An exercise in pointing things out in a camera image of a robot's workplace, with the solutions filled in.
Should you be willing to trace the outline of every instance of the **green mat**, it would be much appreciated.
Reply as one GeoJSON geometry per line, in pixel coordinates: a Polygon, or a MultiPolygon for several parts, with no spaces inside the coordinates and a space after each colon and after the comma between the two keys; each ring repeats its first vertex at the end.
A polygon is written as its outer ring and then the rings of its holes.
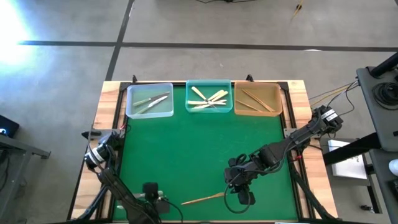
{"type": "MultiPolygon", "coordinates": [[[[243,214],[233,214],[223,198],[191,205],[182,202],[224,192],[223,172],[228,159],[250,154],[264,144],[283,138],[279,117],[253,117],[229,113],[189,113],[185,87],[174,87],[174,115],[168,118],[129,120],[120,178],[134,194],[144,182],[157,182],[169,200],[178,205],[184,220],[296,220],[289,168],[253,180],[256,204],[243,214]]],[[[236,194],[227,195],[230,206],[241,210],[236,194]]],[[[161,214],[163,220],[180,220],[176,209],[161,214]]],[[[125,220],[116,208],[114,220],[125,220]]]]}

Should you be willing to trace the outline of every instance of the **concrete floor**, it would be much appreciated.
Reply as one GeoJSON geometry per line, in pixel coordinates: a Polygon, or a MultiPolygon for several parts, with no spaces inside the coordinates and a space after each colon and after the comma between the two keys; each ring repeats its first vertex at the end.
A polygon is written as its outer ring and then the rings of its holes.
{"type": "MultiPolygon", "coordinates": [[[[393,0],[308,0],[290,21],[295,1],[240,4],[194,0],[137,0],[125,42],[229,43],[398,47],[398,6],[393,0]]],[[[17,46],[13,40],[115,42],[127,0],[3,1],[0,3],[0,114],[21,124],[17,138],[52,151],[34,158],[27,192],[14,220],[62,222],[72,199],[85,141],[113,47],[17,46]]],[[[352,82],[355,70],[377,65],[389,52],[122,48],[113,80],[189,78],[305,80],[313,96],[352,82]]],[[[342,138],[373,132],[359,88],[350,92],[355,111],[343,117],[342,138]]],[[[344,98],[333,105],[350,109],[344,98]]],[[[331,180],[339,216],[389,223],[386,214],[359,210],[365,187],[331,180]]]]}

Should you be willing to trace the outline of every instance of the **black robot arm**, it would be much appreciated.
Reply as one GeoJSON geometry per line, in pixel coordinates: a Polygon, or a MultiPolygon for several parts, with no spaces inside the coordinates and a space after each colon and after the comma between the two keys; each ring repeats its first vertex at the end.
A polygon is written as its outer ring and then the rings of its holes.
{"type": "Polygon", "coordinates": [[[241,154],[230,159],[229,167],[224,170],[224,179],[229,188],[232,188],[231,193],[237,193],[239,202],[243,205],[254,204],[255,198],[249,189],[253,179],[258,175],[279,171],[290,150],[302,152],[310,144],[312,136],[333,134],[341,128],[342,122],[333,109],[321,106],[313,111],[307,125],[294,131],[284,140],[264,145],[248,156],[241,154]]]}

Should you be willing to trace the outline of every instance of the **sunlight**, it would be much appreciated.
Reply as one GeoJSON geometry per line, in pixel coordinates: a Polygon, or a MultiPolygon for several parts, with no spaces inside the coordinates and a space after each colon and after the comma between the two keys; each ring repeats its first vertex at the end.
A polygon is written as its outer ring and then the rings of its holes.
{"type": "Polygon", "coordinates": [[[29,39],[29,35],[17,10],[7,0],[0,0],[0,30],[0,62],[18,64],[27,60],[31,48],[17,43],[29,39]]]}

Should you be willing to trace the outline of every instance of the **clear plastic bin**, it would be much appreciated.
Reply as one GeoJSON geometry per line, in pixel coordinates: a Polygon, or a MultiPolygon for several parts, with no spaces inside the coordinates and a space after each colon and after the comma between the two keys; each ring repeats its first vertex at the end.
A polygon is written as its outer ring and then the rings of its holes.
{"type": "Polygon", "coordinates": [[[234,104],[234,111],[239,115],[278,116],[282,112],[280,86],[276,83],[235,82],[234,104]]]}
{"type": "Polygon", "coordinates": [[[188,80],[186,84],[185,107],[190,113],[227,113],[233,107],[231,80],[188,80]],[[189,101],[205,101],[192,90],[196,87],[206,99],[211,98],[215,93],[223,90],[228,94],[216,101],[224,101],[225,105],[211,105],[206,108],[194,108],[197,105],[188,104],[189,101]]]}
{"type": "Polygon", "coordinates": [[[126,115],[131,119],[160,118],[173,114],[173,84],[131,85],[127,88],[126,115]]]}

